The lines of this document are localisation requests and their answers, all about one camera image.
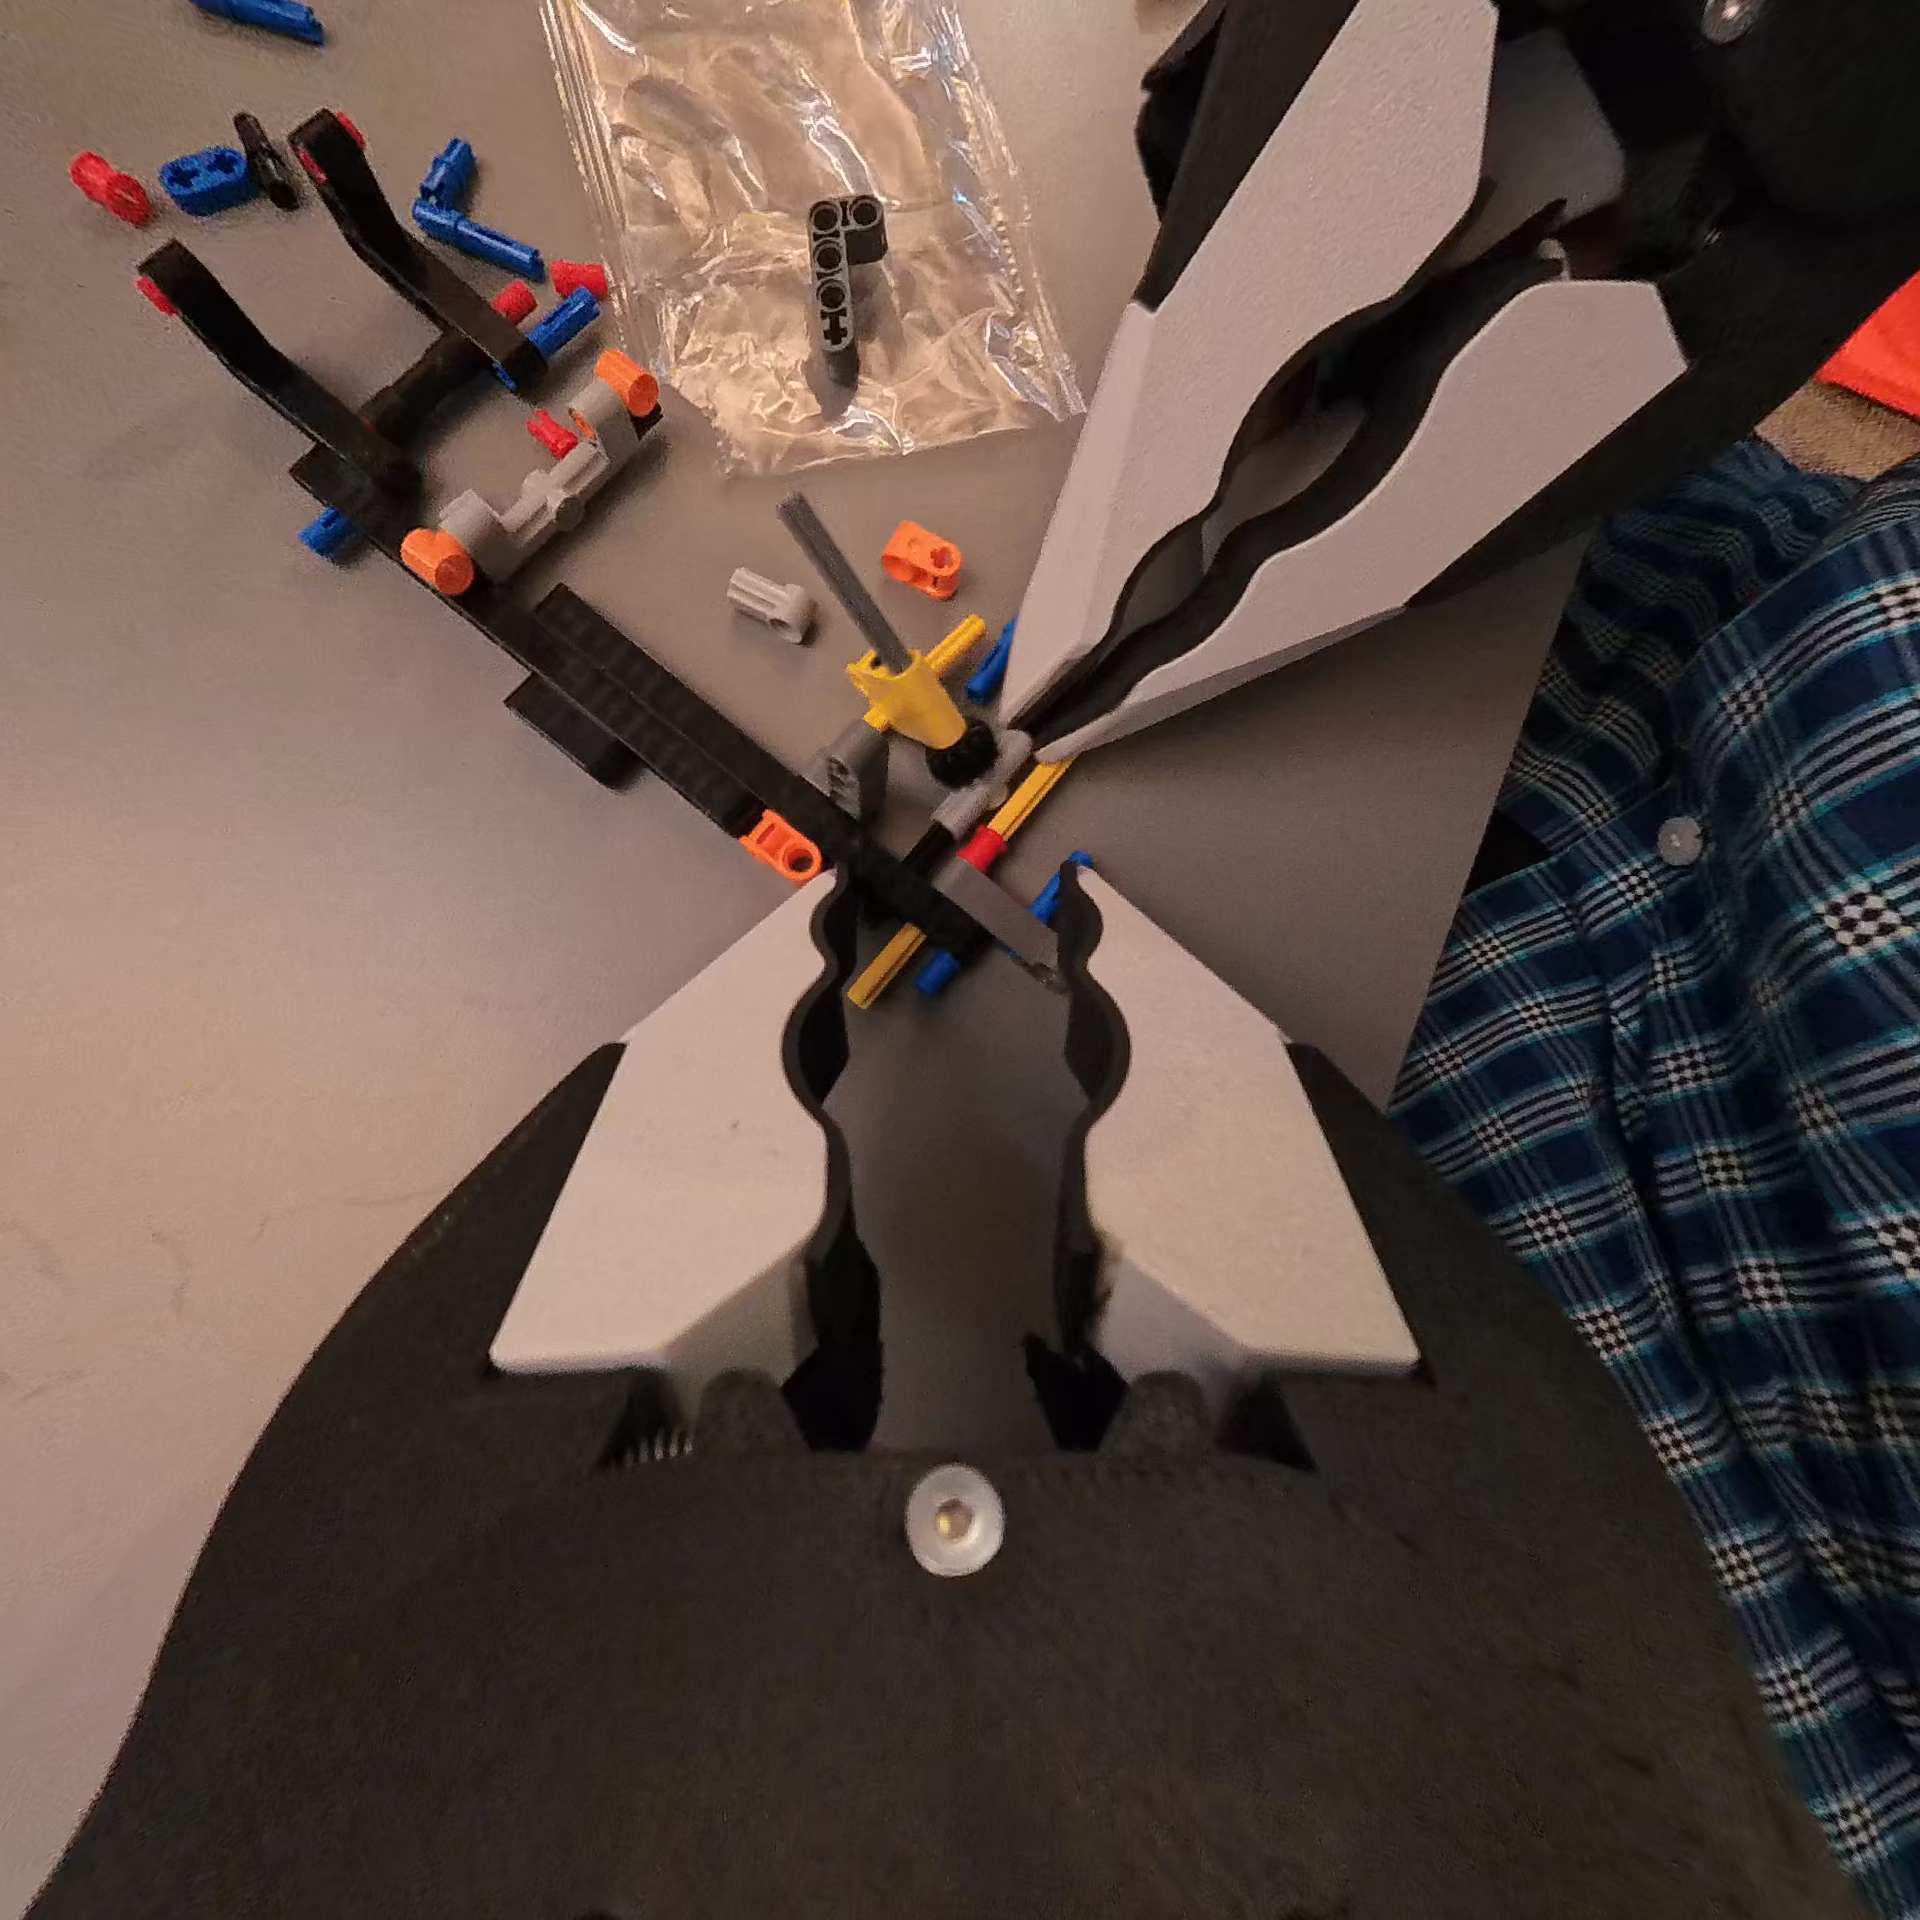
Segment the clear plastic zip bag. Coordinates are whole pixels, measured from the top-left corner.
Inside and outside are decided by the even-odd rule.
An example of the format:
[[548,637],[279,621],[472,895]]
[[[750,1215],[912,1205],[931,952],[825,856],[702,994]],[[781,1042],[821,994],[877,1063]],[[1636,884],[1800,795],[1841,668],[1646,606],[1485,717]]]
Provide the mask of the clear plastic zip bag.
[[[730,474],[1076,416],[1028,192],[953,7],[568,0],[548,51],[623,341]],[[855,392],[812,351],[803,214],[877,197]]]

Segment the dark grey lego beam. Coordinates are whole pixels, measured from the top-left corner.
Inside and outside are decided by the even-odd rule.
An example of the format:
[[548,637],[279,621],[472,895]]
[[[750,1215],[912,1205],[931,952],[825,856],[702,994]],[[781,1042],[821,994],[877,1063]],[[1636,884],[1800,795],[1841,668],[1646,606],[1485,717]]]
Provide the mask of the dark grey lego beam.
[[829,392],[855,392],[855,281],[888,260],[877,197],[821,197],[803,214],[812,351]]
[[803,767],[803,778],[851,821],[877,821],[888,806],[888,729],[855,717],[848,725]]

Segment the person's torso in plaid shirt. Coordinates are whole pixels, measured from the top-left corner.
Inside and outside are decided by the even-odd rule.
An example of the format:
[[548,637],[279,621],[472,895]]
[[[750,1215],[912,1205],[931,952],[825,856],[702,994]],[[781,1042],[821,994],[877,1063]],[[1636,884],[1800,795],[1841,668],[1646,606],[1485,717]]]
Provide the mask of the person's torso in plaid shirt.
[[1679,1483],[1920,1911],[1920,479],[1751,438],[1586,552],[1390,1113]]

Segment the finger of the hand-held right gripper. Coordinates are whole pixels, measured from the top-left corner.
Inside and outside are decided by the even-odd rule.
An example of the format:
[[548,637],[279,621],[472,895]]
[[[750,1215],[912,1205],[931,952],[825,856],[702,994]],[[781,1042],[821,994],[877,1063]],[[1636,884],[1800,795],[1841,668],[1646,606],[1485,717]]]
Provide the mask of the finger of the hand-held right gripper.
[[1570,472],[1521,346],[1570,223],[1570,33],[1214,7],[1161,232],[1021,595],[1010,729],[1156,729],[1496,578]]
[[1403,612],[1689,374],[1651,281],[1504,263],[1390,374],[1378,408],[1291,503],[1223,532],[1199,589],[1042,700],[1072,759]]

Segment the orange cloth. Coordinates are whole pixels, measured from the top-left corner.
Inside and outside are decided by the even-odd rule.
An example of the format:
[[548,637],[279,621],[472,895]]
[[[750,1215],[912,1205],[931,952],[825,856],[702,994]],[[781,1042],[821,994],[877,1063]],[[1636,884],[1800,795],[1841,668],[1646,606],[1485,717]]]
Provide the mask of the orange cloth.
[[1920,281],[1886,293],[1817,374],[1824,386],[1920,416]]

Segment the yellow lego pin connector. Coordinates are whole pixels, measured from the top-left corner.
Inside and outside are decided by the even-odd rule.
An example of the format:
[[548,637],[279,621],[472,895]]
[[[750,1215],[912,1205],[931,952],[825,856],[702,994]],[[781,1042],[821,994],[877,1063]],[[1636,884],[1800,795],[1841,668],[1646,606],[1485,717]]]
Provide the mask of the yellow lego pin connector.
[[848,679],[861,699],[861,725],[871,733],[898,733],[932,755],[953,747],[971,733],[942,675],[920,653],[906,653],[901,668],[883,668],[877,653],[866,653],[861,661],[848,661]]

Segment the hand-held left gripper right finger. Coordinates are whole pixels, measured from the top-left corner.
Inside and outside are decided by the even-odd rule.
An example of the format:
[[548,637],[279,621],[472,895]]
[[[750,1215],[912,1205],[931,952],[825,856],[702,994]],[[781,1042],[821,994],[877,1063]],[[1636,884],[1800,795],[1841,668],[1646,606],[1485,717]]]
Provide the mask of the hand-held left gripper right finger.
[[1214,1432],[1277,1379],[1416,1379],[1417,1343],[1285,1030],[1092,867],[1059,875],[1076,1113],[1054,1229],[1054,1337],[1028,1382],[1092,1451],[1139,1379]]

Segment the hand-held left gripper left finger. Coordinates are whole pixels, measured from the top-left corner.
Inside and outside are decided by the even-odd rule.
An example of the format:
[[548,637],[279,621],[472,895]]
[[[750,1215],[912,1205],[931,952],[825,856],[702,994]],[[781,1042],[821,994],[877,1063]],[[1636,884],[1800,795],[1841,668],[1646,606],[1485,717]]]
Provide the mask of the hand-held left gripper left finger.
[[814,876],[642,1018],[489,1337],[499,1372],[723,1372],[821,1451],[883,1405],[883,1285],[825,1100],[848,1069],[851,876]]

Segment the black lego frame assembly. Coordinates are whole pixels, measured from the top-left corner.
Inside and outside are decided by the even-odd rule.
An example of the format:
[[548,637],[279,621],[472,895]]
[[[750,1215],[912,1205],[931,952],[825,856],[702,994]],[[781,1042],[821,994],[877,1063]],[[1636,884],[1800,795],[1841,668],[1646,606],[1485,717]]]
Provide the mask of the black lego frame assembly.
[[141,263],[141,287],[303,438],[294,483],[486,637],[523,672],[510,699],[523,725],[588,778],[620,792],[647,767],[782,884],[837,867],[861,896],[877,896],[951,954],[1002,944],[1034,974],[1059,973],[1049,922],[1021,904],[963,896],[963,884],[985,884],[985,875],[962,862],[942,876],[931,856],[888,851],[829,792],[781,765],[582,595],[559,581],[540,599],[523,599],[499,573],[486,573],[472,543],[425,523],[419,443],[431,416],[472,386],[540,400],[559,351],[582,327],[560,327],[559,310],[537,317],[530,301],[486,301],[459,269],[425,252],[401,232],[360,135],[336,109],[314,109],[286,135],[286,149],[343,249],[431,327],[431,346],[407,374],[366,404],[336,400],[253,327],[184,243],[154,249]]

